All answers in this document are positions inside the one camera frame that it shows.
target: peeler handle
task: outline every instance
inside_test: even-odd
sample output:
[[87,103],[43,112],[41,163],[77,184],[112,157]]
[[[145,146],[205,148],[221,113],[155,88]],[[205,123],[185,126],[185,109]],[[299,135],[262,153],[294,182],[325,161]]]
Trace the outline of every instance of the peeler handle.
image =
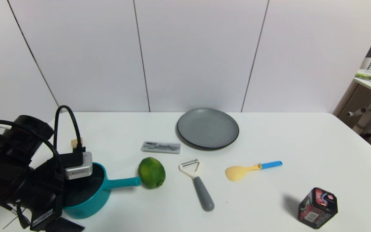
[[262,163],[261,165],[262,165],[262,169],[268,169],[268,168],[272,168],[272,167],[281,166],[281,165],[283,165],[283,162],[274,161],[274,162],[270,162],[270,163]]
[[203,181],[199,176],[193,179],[195,190],[197,191],[198,198],[200,199],[201,206],[207,212],[214,209],[214,202],[211,199],[207,188],[204,186]]

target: saucepan handle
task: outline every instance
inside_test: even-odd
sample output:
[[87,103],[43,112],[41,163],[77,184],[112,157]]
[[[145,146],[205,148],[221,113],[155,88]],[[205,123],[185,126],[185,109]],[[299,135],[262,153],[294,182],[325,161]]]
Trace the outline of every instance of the saucepan handle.
[[140,186],[141,179],[137,177],[127,178],[127,179],[105,179],[103,189],[116,189],[124,187],[134,187]]

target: green lime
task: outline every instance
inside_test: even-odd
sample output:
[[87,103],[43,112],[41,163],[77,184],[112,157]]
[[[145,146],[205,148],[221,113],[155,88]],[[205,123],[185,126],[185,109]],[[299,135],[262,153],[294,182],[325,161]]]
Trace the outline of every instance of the green lime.
[[148,188],[157,188],[164,183],[165,170],[163,165],[153,157],[145,158],[138,166],[141,182]]

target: gray plate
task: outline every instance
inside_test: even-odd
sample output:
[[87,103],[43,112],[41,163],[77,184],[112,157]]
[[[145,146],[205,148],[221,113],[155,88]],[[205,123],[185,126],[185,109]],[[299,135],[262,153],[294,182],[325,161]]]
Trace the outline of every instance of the gray plate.
[[178,133],[189,143],[209,149],[225,147],[236,140],[237,122],[228,114],[214,109],[196,109],[178,120]]

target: vegetable peeler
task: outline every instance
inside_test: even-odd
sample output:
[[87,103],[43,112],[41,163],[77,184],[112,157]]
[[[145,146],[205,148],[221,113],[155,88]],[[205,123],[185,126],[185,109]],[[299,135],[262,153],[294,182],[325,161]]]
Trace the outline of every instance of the vegetable peeler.
[[[189,172],[184,169],[184,167],[195,165],[197,164],[197,167],[195,168],[194,172]],[[200,199],[201,206],[203,209],[207,212],[212,211],[214,209],[214,202],[207,191],[207,188],[204,186],[201,178],[198,176],[200,174],[199,172],[199,166],[200,162],[199,160],[190,160],[188,162],[182,163],[178,166],[180,171],[188,176],[190,176],[193,179],[195,190],[197,191],[198,198]]]

